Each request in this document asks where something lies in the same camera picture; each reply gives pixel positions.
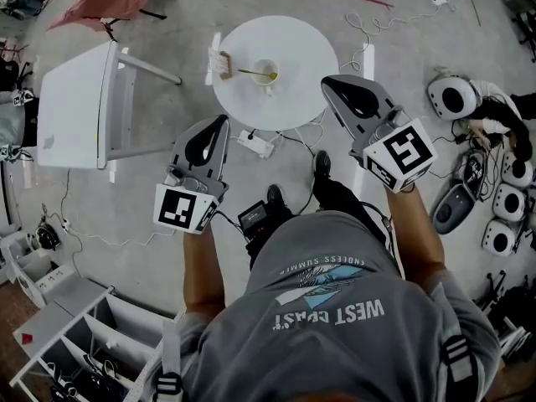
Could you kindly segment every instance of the table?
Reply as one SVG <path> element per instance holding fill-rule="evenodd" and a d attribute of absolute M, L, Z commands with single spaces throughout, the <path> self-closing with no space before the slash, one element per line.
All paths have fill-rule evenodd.
<path fill-rule="evenodd" d="M 214 93 L 237 121 L 259 130 L 284 131 L 312 121 L 327 107 L 320 81 L 338 74 L 337 56 L 308 23 L 282 16 L 253 19 L 232 31 L 219 50 L 231 55 L 233 77 L 221 80 L 213 73 Z M 272 96 L 237 71 L 251 70 L 259 59 L 279 66 Z"/>
<path fill-rule="evenodd" d="M 176 75 L 123 54 L 115 41 L 47 73 L 39 102 L 39 165 L 102 169 L 109 160 L 171 150 L 172 143 L 130 147 L 136 70 L 175 85 L 183 83 Z"/>

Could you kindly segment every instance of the power strip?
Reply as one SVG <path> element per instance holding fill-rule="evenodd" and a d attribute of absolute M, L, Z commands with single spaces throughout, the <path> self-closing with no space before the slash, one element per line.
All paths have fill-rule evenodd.
<path fill-rule="evenodd" d="M 248 149 L 257 153 L 260 157 L 268 159 L 274 151 L 274 145 L 268 144 L 268 142 L 258 136 L 253 136 L 250 140 L 248 138 L 249 135 L 250 134 L 246 130 L 242 130 L 236 141 L 242 146 L 246 146 Z"/>

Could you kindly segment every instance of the spoon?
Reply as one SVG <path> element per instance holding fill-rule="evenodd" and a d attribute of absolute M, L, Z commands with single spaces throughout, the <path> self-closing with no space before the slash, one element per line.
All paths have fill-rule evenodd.
<path fill-rule="evenodd" d="M 266 73 L 258 73 L 256 71 L 249 71 L 249 70 L 238 70 L 240 73 L 246 73 L 247 75 L 259 75 L 259 76 L 268 76 L 272 80 L 277 79 L 277 73 L 270 73 L 269 75 Z"/>

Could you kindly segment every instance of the gray floor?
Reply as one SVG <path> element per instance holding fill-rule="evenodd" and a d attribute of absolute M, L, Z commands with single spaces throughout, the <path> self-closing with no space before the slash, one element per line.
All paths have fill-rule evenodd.
<path fill-rule="evenodd" d="M 25 58 L 36 59 L 37 91 L 48 70 L 108 39 L 104 33 L 77 25 L 46 31 L 75 1 L 53 0 L 28 31 L 25 43 L 30 46 Z M 152 78 L 137 78 L 135 142 L 147 145 L 162 139 L 171 141 L 194 122 L 223 111 L 212 87 L 205 84 L 206 49 L 217 32 L 225 36 L 241 23 L 259 16 L 292 16 L 325 34 L 339 64 L 343 64 L 365 40 L 362 33 L 347 24 L 345 13 L 359 12 L 366 28 L 374 31 L 372 17 L 386 23 L 389 17 L 407 18 L 436 10 L 430 0 L 381 1 L 393 4 L 394 8 L 388 11 L 362 0 L 150 0 L 148 8 L 167 14 L 167 20 L 141 15 L 133 21 L 118 23 L 115 35 L 121 46 L 129 48 L 129 54 L 181 75 L 184 85 L 175 88 Z M 517 32 L 501 0 L 475 0 L 481 27 L 470 0 L 449 1 L 456 7 L 455 12 L 443 7 L 433 18 L 408 25 L 395 23 L 380 37 L 373 38 L 375 79 L 411 116 L 423 121 L 432 138 L 450 135 L 450 124 L 435 116 L 425 98 L 425 85 L 433 77 L 436 66 L 463 70 L 473 78 L 497 83 L 508 93 L 536 90 L 535 67 L 530 64 L 528 51 L 518 44 Z M 342 72 L 352 73 L 353 69 L 348 66 Z M 350 137 L 331 112 L 326 114 L 323 125 L 326 134 L 317 148 L 328 150 L 332 156 L 334 178 L 353 185 L 355 162 L 348 157 Z M 235 121 L 232 127 L 233 135 L 243 128 Z M 318 139 L 319 131 L 317 126 L 301 129 L 309 143 Z M 268 139 L 273 133 L 260 135 Z M 447 174 L 463 148 L 441 141 L 436 145 L 440 159 L 433 170 Z M 153 231 L 162 230 L 152 224 L 152 206 L 155 183 L 162 181 L 167 159 L 167 154 L 154 154 L 117 161 L 109 166 L 110 171 L 71 170 L 69 194 L 64 201 L 65 217 L 83 234 L 102 235 L 114 243 L 146 242 Z M 20 162 L 10 166 L 10 170 L 23 227 L 34 230 L 41 215 L 41 203 L 46 204 L 50 213 L 59 212 L 67 172 L 28 163 L 24 167 Z M 263 161 L 231 142 L 224 180 L 231 184 L 231 189 L 222 210 L 233 219 L 262 199 L 270 183 L 279 183 L 284 188 L 288 205 L 297 211 L 310 192 L 311 157 L 304 146 L 284 142 L 269 160 Z M 434 203 L 444 182 L 431 175 L 421 179 L 419 188 L 427 207 Z M 383 189 L 372 177 L 365 176 L 362 199 L 387 211 Z M 307 212 L 316 207 L 313 199 Z M 511 283 L 519 281 L 525 272 L 533 271 L 530 266 L 534 253 L 526 241 L 519 253 L 507 260 L 494 258 L 480 248 L 482 232 L 491 216 L 490 202 L 478 204 L 460 228 L 443 238 L 447 265 L 472 296 L 482 290 L 484 276 L 489 271 L 505 269 Z M 59 227 L 55 219 L 50 221 Z M 214 218 L 213 226 L 226 297 L 232 302 L 242 294 L 249 275 L 245 243 L 221 217 Z M 61 236 L 64 245 L 58 251 L 58 260 L 70 260 L 80 245 L 74 238 Z M 83 275 L 166 311 L 177 311 L 182 306 L 180 234 L 156 235 L 147 246 L 132 242 L 122 247 L 110 246 L 96 238 L 82 236 L 81 239 L 84 250 L 75 258 Z"/>

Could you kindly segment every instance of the shoe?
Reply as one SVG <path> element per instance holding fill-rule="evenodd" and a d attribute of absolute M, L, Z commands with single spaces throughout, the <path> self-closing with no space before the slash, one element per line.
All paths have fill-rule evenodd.
<path fill-rule="evenodd" d="M 332 169 L 332 160 L 326 151 L 320 151 L 315 157 L 315 177 L 329 177 L 329 172 Z"/>
<path fill-rule="evenodd" d="M 266 199 L 269 204 L 273 205 L 285 205 L 285 200 L 283 199 L 283 192 L 281 188 L 276 184 L 271 184 L 268 188 L 268 193 L 266 194 Z"/>

